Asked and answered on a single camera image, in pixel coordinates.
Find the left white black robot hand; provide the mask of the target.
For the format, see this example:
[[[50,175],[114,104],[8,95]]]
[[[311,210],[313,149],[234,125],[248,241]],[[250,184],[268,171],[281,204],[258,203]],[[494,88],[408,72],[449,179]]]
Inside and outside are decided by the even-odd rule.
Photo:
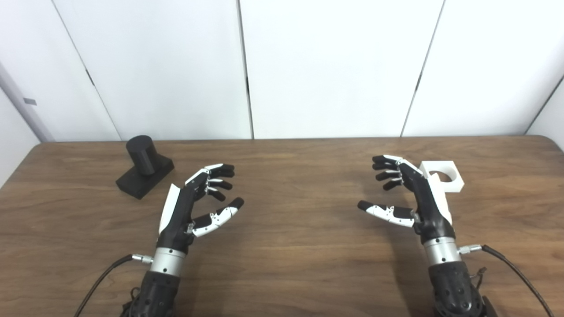
[[[226,200],[220,189],[232,189],[233,185],[225,178],[234,177],[234,166],[214,164],[201,168],[185,181],[183,187],[172,184],[169,189],[161,220],[156,247],[188,253],[196,237],[204,236],[227,223],[244,205],[241,197],[236,197],[227,206],[213,213],[193,218],[195,203],[204,196],[212,196],[218,201]]]

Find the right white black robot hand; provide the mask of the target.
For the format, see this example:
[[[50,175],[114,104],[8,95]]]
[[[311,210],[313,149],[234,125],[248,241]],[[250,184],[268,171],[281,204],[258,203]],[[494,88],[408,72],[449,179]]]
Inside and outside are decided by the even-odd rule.
[[[403,186],[414,194],[417,206],[399,207],[361,200],[360,210],[389,223],[413,228],[421,243],[440,238],[456,238],[449,205],[440,178],[423,174],[415,165],[402,157],[379,155],[372,158],[378,181],[388,180],[385,191]]]

